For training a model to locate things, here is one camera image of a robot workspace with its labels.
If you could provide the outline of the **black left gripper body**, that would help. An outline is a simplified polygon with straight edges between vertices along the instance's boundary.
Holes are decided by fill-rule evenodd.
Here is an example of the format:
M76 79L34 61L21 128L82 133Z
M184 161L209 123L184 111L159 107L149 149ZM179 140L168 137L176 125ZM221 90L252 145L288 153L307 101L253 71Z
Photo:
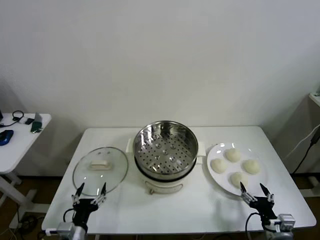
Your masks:
M86 225L90 214L98 210L98 204L93 198L83 198L73 204L75 215L72 222L75 226Z

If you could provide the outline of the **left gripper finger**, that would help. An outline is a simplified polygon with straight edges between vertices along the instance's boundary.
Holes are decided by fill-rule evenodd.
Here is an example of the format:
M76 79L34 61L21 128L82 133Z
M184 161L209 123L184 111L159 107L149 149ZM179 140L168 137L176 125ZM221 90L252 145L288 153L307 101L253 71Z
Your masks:
M90 202L92 205L100 207L105 202L105 200L107 199L107 197L106 197L106 194L107 194L106 186L107 186L107 183L105 182L103 184L103 187L102 187L101 191L100 191L100 194L94 200L92 200Z
M83 182L79 188L77 188L75 194L71 196L72 198L72 205L77 205L80 203L80 196L82 194L83 188L84 188L85 183Z

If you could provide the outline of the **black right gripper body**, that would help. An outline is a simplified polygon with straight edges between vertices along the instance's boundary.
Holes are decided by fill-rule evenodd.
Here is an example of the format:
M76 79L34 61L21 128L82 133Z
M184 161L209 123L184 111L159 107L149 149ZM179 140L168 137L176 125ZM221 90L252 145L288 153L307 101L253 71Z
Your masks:
M256 200L250 202L250 207L258 211L262 222L269 222L270 220L277 219L277 216L273 211L275 204L273 200L260 196L255 196L255 199Z

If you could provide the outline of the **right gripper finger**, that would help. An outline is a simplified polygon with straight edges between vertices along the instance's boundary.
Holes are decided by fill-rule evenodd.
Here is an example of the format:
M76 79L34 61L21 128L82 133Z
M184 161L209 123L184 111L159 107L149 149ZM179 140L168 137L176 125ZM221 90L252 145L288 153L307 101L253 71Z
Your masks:
M258 199L247 192L244 184L240 182L241 198L248 206L253 206L253 204L258 202Z
M260 183L260 187L262 189L262 192L267 197L267 201L274 203L274 194L271 194L266 186L264 186L262 183Z

